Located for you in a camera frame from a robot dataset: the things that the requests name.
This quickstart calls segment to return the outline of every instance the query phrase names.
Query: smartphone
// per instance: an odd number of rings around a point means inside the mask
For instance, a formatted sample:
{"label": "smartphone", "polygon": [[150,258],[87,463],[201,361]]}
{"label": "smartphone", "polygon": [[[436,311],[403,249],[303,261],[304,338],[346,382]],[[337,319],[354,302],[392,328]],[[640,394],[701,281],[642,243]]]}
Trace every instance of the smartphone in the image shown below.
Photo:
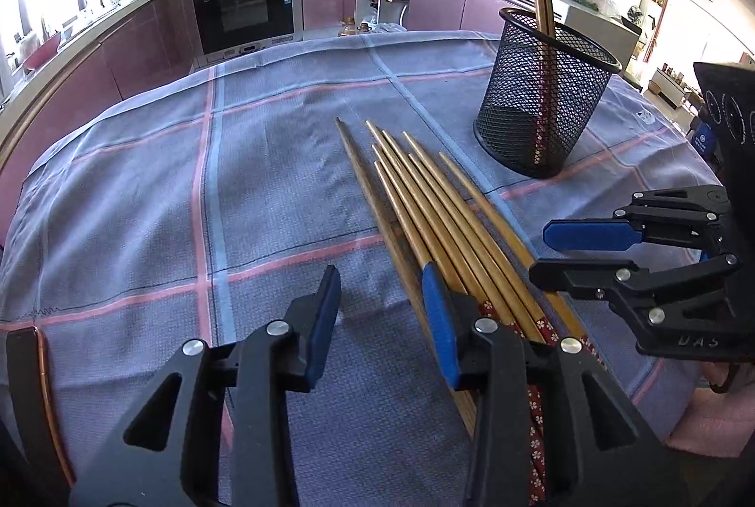
{"label": "smartphone", "polygon": [[75,480],[55,421],[47,342],[36,326],[5,339],[8,386],[26,460],[56,498],[67,504]]}

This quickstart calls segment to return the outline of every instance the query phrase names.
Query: silver screw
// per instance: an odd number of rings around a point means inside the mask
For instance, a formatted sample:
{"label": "silver screw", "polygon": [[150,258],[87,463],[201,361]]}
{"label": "silver screw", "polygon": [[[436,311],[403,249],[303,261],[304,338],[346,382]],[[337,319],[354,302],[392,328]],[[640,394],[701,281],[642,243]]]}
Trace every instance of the silver screw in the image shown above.
{"label": "silver screw", "polygon": [[661,324],[666,319],[666,312],[660,307],[653,307],[648,312],[648,319],[651,324]]}
{"label": "silver screw", "polygon": [[197,354],[201,354],[201,351],[204,348],[205,344],[202,343],[199,339],[192,339],[184,343],[184,347],[181,348],[181,351],[187,356],[195,356]]}
{"label": "silver screw", "polygon": [[282,320],[275,320],[267,325],[267,334],[270,336],[281,336],[288,332],[291,327]]}
{"label": "silver screw", "polygon": [[489,317],[481,317],[474,323],[474,330],[490,334],[491,332],[496,332],[496,330],[498,330],[498,322],[491,320]]}
{"label": "silver screw", "polygon": [[579,354],[582,351],[582,344],[574,337],[568,336],[561,341],[561,349],[567,354]]}

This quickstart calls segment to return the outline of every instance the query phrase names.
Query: utensil holder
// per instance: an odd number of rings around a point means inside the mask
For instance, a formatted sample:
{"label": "utensil holder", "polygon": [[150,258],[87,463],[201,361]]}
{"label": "utensil holder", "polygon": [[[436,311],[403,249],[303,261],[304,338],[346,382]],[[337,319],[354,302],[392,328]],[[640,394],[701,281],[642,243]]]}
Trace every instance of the utensil holder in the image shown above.
{"label": "utensil holder", "polygon": [[562,24],[556,23],[555,39],[539,32],[534,12],[503,8],[500,16],[506,25],[474,134],[513,171],[553,177],[621,64]]}

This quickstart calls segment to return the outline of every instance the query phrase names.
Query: blue gripper pad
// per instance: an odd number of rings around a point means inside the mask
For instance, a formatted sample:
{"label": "blue gripper pad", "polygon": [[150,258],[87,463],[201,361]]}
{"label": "blue gripper pad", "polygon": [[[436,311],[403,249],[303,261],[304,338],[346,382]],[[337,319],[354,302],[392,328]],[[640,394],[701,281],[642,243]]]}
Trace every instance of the blue gripper pad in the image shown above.
{"label": "blue gripper pad", "polygon": [[435,262],[428,262],[422,271],[422,297],[440,372],[448,385],[456,390],[461,369],[456,350],[456,331],[450,315],[451,299]]}
{"label": "blue gripper pad", "polygon": [[304,378],[311,389],[315,387],[326,368],[327,351],[330,349],[333,326],[338,315],[338,307],[341,305],[341,274],[335,266],[327,267],[316,297],[320,297],[321,294],[322,302],[307,343],[307,370],[304,371]]}
{"label": "blue gripper pad", "polygon": [[554,219],[543,228],[543,240],[559,252],[571,249],[623,252],[641,243],[643,233],[624,219]]}

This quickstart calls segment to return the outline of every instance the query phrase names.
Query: oven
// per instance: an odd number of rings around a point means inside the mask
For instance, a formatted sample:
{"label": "oven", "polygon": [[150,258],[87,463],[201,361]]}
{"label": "oven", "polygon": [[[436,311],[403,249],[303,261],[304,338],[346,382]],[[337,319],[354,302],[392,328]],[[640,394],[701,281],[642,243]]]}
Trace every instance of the oven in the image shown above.
{"label": "oven", "polygon": [[293,41],[295,31],[301,33],[299,0],[193,1],[206,64]]}

